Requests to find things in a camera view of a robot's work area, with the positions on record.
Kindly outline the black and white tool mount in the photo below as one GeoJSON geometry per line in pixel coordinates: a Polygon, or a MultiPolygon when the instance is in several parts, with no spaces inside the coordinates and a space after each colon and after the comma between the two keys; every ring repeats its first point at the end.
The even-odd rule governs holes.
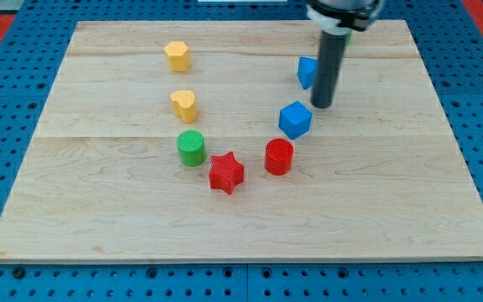
{"type": "Polygon", "coordinates": [[[362,32],[381,14],[385,0],[307,0],[307,17],[327,34],[362,32]]]}

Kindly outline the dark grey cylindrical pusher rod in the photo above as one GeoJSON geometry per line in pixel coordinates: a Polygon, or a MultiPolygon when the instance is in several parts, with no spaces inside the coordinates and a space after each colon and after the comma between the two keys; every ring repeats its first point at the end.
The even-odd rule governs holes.
{"type": "Polygon", "coordinates": [[[310,99],[316,108],[325,109],[332,104],[345,47],[346,35],[321,32],[310,99]]]}

